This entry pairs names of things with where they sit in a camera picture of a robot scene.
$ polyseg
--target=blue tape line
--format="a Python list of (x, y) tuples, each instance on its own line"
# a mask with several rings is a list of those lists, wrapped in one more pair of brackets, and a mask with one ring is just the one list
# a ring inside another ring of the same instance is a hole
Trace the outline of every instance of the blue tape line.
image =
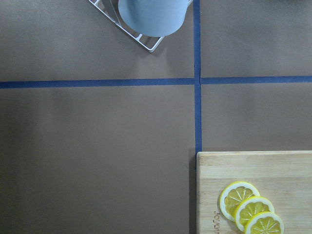
[(201, 53), (200, 53), (200, 0), (193, 1), (194, 14), (194, 76), (195, 76), (195, 152), (202, 151), (201, 129)]
[(144, 86), (144, 85), (193, 85), (193, 84), (194, 84), (193, 78), (9, 81), (9, 82), (0, 82), (0, 89)]
[(201, 79), (201, 84), (255, 84), (255, 83), (303, 83), (303, 82), (312, 82), (312, 76), (219, 77), (219, 78)]

